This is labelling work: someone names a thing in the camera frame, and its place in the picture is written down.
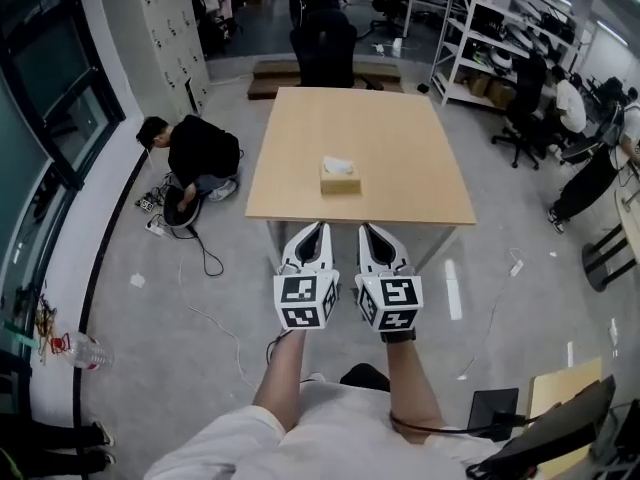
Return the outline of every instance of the black shirt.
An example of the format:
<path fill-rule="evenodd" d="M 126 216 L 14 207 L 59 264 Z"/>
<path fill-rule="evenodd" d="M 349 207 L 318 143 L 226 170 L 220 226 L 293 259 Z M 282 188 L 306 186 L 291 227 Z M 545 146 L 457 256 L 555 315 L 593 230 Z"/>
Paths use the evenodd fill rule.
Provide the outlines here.
<path fill-rule="evenodd" d="M 184 188 L 203 174 L 228 178 L 238 172 L 238 139 L 199 117 L 177 124 L 169 147 L 169 167 Z"/>

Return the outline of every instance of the desk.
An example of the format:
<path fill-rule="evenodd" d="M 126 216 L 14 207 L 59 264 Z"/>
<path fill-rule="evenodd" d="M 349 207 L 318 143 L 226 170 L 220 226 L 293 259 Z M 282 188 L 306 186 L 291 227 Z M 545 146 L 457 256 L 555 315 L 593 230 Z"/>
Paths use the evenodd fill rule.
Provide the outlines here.
<path fill-rule="evenodd" d="M 529 418 L 548 411 L 558 402 L 565 403 L 576 396 L 589 384 L 600 380 L 602 360 L 594 359 L 585 364 L 574 366 L 559 372 L 547 373 L 535 377 L 531 382 L 531 403 Z M 550 460 L 540 465 L 545 480 L 550 480 L 576 465 L 587 456 L 588 446 Z"/>
<path fill-rule="evenodd" d="M 413 8 L 414 2 L 425 7 L 430 7 L 431 9 L 437 9 L 439 11 L 447 10 L 447 1 L 446 0 L 408 0 L 409 4 L 407 5 L 407 15 L 404 18 L 404 30 L 402 31 L 402 37 L 407 37 L 409 33 L 409 23 L 411 21 L 411 10 Z M 451 11 L 455 12 L 456 6 L 453 6 Z"/>
<path fill-rule="evenodd" d="M 620 217 L 620 224 L 607 233 L 597 244 L 586 244 L 582 248 L 582 265 L 591 287 L 597 292 L 603 292 L 607 285 L 618 279 L 622 274 L 631 270 L 640 261 L 640 203 L 634 199 L 629 204 L 629 209 L 623 203 L 631 197 L 629 191 L 621 188 L 616 190 L 616 210 Z M 601 254 L 600 249 L 610 242 L 621 231 L 624 237 L 611 249 Z M 631 248 L 633 258 L 611 274 L 607 271 L 606 263 L 626 246 Z"/>
<path fill-rule="evenodd" d="M 353 160 L 361 193 L 322 195 L 325 155 Z M 414 263 L 420 271 L 476 223 L 469 194 L 431 101 L 358 89 L 283 87 L 253 176 L 246 217 L 259 219 L 274 268 L 281 248 L 269 222 L 316 220 L 443 227 Z"/>

